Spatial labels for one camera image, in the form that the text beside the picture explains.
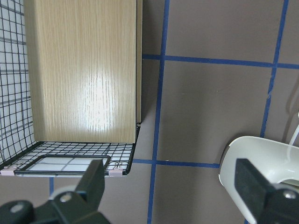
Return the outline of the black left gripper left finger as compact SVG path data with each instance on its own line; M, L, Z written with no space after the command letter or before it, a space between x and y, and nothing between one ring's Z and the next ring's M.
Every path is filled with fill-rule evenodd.
M102 160L93 160L78 185L58 191L51 205L60 224L104 224L105 217L98 212L105 190Z

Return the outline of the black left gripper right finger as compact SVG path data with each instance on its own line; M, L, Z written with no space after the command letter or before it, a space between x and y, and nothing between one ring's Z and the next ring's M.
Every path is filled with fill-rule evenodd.
M297 224L299 192L284 183L270 183L248 159L237 159L235 189L258 224Z

